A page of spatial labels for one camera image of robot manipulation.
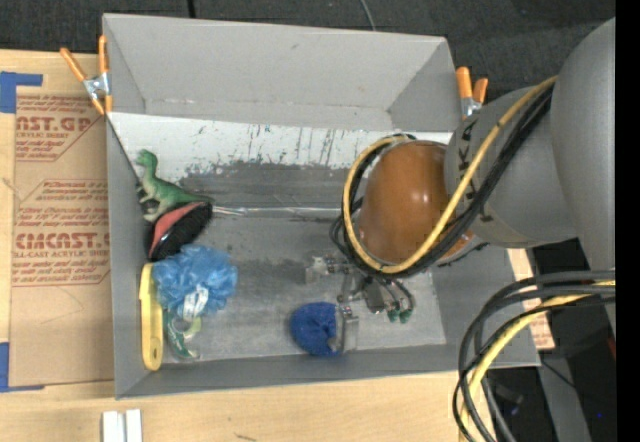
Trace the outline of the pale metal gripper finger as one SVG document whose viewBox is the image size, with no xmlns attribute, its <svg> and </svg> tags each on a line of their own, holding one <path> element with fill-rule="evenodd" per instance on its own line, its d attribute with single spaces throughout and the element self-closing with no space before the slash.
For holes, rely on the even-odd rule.
<svg viewBox="0 0 640 442">
<path fill-rule="evenodd" d="M 334 353 L 344 354 L 358 346 L 359 317 L 348 305 L 335 308 L 335 335 L 328 339 L 328 346 Z"/>
<path fill-rule="evenodd" d="M 345 273 L 349 264 L 344 259 L 334 256 L 313 256 L 310 264 L 305 268 L 305 283 L 313 284 L 324 277 Z"/>
</svg>

